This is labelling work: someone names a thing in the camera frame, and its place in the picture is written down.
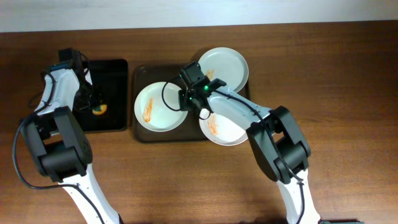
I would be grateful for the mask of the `yellow green scrub sponge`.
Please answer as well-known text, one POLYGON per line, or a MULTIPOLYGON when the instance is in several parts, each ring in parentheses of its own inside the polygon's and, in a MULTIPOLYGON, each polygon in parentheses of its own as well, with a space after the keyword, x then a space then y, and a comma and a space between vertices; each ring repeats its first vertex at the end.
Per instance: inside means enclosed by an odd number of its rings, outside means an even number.
POLYGON ((108 106, 106 104, 101 104, 95 108, 92 109, 92 113, 95 116, 101 116, 103 114, 105 114, 105 112, 107 111, 108 106))

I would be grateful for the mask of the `pale blue plate top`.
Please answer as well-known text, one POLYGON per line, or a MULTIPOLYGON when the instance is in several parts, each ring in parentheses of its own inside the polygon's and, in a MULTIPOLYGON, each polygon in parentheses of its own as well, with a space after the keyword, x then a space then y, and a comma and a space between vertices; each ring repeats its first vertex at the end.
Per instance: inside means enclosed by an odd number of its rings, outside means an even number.
POLYGON ((218 78, 235 92, 248 81, 249 67, 245 58, 236 50, 217 47, 205 52, 198 61, 202 72, 211 81, 218 78))

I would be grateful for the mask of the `white plate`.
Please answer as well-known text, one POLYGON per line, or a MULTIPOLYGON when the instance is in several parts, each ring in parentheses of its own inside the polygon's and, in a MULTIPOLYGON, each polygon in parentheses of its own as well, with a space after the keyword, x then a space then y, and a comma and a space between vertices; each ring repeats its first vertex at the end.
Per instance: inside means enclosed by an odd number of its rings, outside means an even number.
POLYGON ((207 109, 200 111, 199 125, 202 133, 212 142, 222 146, 235 146, 248 139, 246 131, 237 124, 207 109))
POLYGON ((178 91, 181 88, 168 83, 162 94, 165 82, 156 82, 141 90, 134 102, 134 114, 138 122, 154 132, 166 132, 180 126, 187 117, 187 111, 172 111, 163 100, 174 109, 179 107, 178 91))

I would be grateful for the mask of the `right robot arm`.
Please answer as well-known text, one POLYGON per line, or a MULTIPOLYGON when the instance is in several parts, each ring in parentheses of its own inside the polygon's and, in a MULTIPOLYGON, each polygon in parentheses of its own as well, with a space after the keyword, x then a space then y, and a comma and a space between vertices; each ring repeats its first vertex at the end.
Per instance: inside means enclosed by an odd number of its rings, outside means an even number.
POLYGON ((287 222, 320 223, 308 186, 310 146, 292 113, 259 106, 224 81, 209 80, 198 62, 183 67, 180 78, 186 86, 178 94, 182 111, 206 109, 245 130, 259 168, 279 187, 287 222))

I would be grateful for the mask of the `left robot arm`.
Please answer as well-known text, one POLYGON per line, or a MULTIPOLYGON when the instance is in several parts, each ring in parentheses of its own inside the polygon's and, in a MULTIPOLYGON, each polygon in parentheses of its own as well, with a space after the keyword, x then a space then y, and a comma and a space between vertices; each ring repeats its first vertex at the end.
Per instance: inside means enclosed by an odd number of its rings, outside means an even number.
POLYGON ((103 93, 93 85, 86 55, 68 48, 59 50, 58 56, 58 64, 40 73, 45 85, 40 103, 21 120, 13 140, 23 137, 38 172, 53 183, 36 186, 26 181, 18 166, 16 144, 12 146, 14 168, 30 189, 66 191, 87 223, 122 223, 95 178, 91 146, 74 115, 100 110, 103 93))

